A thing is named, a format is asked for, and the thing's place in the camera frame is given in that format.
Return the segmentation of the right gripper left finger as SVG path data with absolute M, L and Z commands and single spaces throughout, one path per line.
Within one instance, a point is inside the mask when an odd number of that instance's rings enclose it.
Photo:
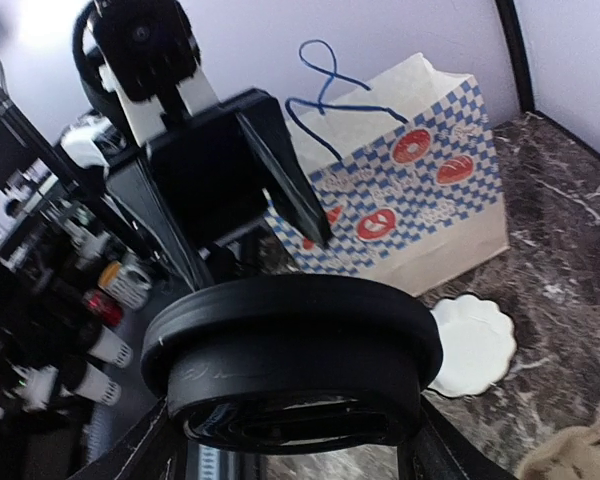
M 187 450 L 188 440 L 160 399 L 111 450 L 69 480 L 185 479 Z

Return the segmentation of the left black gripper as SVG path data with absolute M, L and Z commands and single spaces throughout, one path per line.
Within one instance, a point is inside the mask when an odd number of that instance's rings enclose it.
M 139 161 L 107 180 L 192 291 L 215 284 L 198 251 L 272 205 L 305 238 L 326 247 L 327 215 L 302 171 L 279 101 L 246 90 L 152 140 Z

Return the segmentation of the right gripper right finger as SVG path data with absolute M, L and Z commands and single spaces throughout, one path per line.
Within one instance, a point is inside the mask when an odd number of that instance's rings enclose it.
M 425 397 L 421 420 L 410 454 L 414 479 L 515 479 L 472 445 Z

